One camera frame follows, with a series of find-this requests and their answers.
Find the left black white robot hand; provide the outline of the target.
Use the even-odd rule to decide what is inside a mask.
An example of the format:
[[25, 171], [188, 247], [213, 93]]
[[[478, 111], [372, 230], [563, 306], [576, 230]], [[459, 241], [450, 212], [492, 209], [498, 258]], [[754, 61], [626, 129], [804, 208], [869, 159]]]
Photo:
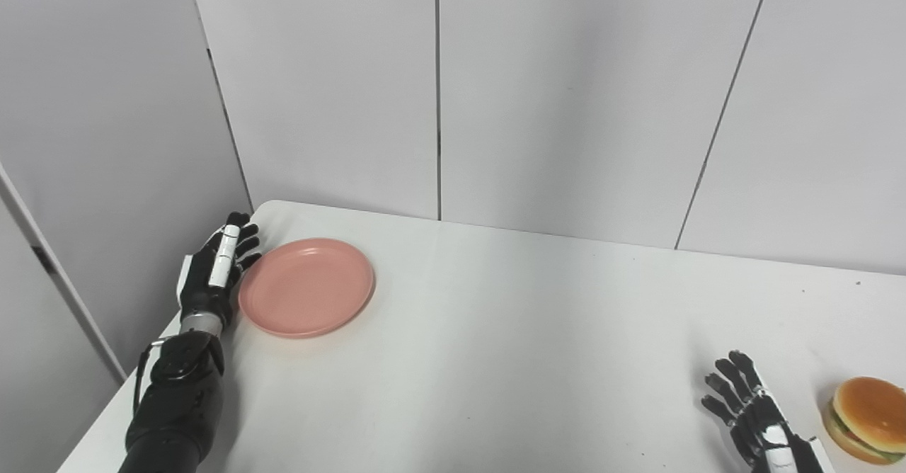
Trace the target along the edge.
[[262, 254], [259, 227], [245, 212], [231, 212], [226, 224], [201, 249], [183, 260], [177, 283], [180, 331], [220, 336], [232, 324], [232, 292]]

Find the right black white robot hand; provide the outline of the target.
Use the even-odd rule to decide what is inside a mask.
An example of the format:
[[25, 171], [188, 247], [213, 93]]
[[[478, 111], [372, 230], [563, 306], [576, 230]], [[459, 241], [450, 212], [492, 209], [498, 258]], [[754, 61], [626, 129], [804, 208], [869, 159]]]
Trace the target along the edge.
[[735, 450], [753, 472], [834, 472], [818, 438], [793, 432], [750, 356], [729, 351], [705, 376], [711, 393], [703, 408], [727, 428]]

